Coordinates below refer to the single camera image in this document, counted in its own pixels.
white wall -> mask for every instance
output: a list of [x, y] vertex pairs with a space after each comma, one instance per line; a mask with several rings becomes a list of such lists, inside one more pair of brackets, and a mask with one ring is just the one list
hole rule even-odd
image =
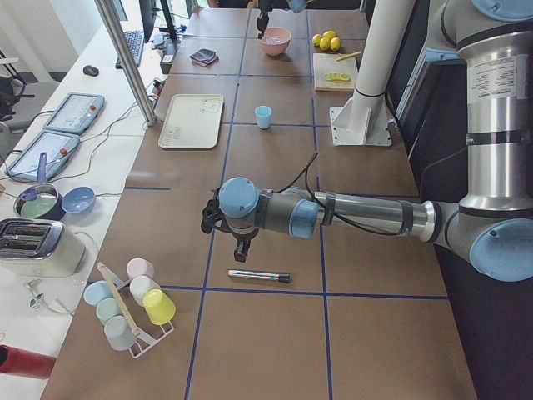
[[0, 0], [0, 14], [11, 28], [0, 23], [0, 48], [36, 76], [67, 72], [102, 23], [93, 0]]
[[102, 19], [94, 0], [48, 1], [56, 12], [57, 18], [74, 46], [77, 55], [81, 54], [97, 30], [102, 26]]

beige tray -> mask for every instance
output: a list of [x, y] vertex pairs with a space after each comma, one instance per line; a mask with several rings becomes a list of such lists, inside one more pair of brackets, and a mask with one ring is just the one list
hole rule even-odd
[[220, 94], [175, 94], [159, 136], [161, 148], [214, 148], [222, 116]]

label sticker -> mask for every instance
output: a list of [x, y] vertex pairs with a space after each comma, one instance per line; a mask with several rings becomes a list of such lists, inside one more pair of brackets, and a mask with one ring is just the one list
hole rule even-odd
[[527, 98], [527, 55], [498, 58], [468, 67], [468, 104], [493, 98]]

keyboard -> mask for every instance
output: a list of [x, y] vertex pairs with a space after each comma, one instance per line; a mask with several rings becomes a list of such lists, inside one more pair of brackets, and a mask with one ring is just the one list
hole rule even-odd
[[[142, 49], [144, 48], [144, 33], [142, 31], [126, 31], [124, 32], [124, 36], [126, 37], [127, 45], [130, 47], [133, 60], [135, 60], [135, 65], [139, 66], [141, 64]], [[115, 68], [122, 68], [119, 57], [117, 57]]]

wooden cutting board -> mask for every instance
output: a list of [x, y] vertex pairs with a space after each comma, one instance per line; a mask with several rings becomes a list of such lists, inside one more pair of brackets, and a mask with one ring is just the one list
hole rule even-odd
[[[353, 92], [356, 88], [357, 64], [354, 57], [337, 62], [341, 54], [313, 54], [313, 77], [315, 90], [327, 90], [334, 92]], [[351, 80], [348, 82], [328, 82], [324, 79], [327, 73], [348, 73]]]

